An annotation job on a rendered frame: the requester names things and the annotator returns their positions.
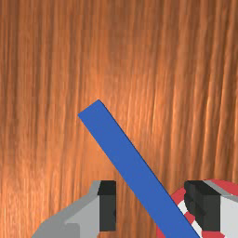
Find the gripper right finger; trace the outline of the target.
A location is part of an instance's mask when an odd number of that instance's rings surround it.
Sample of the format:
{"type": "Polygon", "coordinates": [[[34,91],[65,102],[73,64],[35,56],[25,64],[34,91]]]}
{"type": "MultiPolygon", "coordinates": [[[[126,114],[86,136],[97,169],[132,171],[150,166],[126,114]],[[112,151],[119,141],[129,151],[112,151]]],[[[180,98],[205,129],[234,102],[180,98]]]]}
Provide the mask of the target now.
{"type": "Polygon", "coordinates": [[[202,231],[238,238],[238,184],[226,180],[187,180],[184,202],[202,231]]]}

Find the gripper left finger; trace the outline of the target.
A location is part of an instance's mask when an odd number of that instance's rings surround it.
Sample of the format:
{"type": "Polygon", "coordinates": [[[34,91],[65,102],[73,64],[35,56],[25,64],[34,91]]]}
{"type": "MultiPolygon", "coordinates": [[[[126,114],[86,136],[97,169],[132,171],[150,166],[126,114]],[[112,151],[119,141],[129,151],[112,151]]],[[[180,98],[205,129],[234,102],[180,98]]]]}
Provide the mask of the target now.
{"type": "Polygon", "coordinates": [[[45,220],[32,238],[97,238],[116,230],[116,182],[94,181],[87,195],[45,220]]]}

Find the long blue stick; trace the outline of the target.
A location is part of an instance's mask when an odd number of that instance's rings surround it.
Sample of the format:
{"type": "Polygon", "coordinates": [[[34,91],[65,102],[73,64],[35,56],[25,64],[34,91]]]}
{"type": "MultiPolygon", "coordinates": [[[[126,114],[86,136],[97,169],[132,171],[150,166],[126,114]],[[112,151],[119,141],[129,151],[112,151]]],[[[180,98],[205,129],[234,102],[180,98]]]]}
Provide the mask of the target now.
{"type": "Polygon", "coordinates": [[[105,105],[98,99],[78,116],[165,238],[199,238],[105,105]]]}

